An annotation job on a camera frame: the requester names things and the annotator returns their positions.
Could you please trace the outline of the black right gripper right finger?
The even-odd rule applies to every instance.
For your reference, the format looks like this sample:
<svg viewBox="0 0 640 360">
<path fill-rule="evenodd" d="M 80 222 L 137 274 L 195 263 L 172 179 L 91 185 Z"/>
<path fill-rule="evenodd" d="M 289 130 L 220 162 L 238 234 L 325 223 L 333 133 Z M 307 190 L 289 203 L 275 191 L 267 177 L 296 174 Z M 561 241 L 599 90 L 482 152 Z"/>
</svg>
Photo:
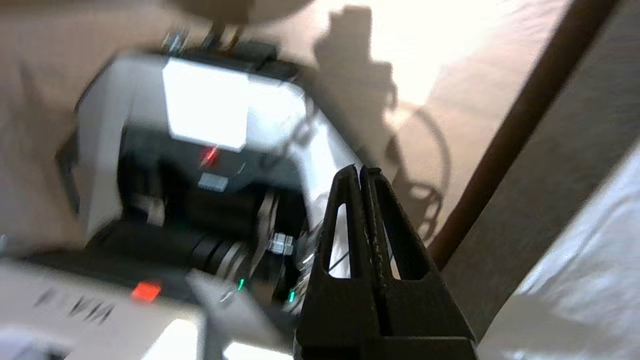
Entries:
<svg viewBox="0 0 640 360">
<path fill-rule="evenodd" d="M 381 335 L 378 359 L 475 360 L 476 338 L 379 168 L 359 174 Z"/>
</svg>

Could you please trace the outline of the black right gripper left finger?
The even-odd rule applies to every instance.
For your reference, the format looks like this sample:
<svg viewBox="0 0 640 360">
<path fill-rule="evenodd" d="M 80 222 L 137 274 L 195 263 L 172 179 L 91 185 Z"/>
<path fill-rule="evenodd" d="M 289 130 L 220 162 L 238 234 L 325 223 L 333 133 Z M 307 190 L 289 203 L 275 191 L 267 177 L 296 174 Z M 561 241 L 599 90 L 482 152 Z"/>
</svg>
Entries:
<svg viewBox="0 0 640 360">
<path fill-rule="evenodd" d="M 350 277 L 330 275 L 338 210 L 346 207 Z M 373 265 L 358 171 L 333 178 L 310 280 L 295 330 L 296 360 L 358 360 L 363 342 L 380 326 L 373 294 Z"/>
</svg>

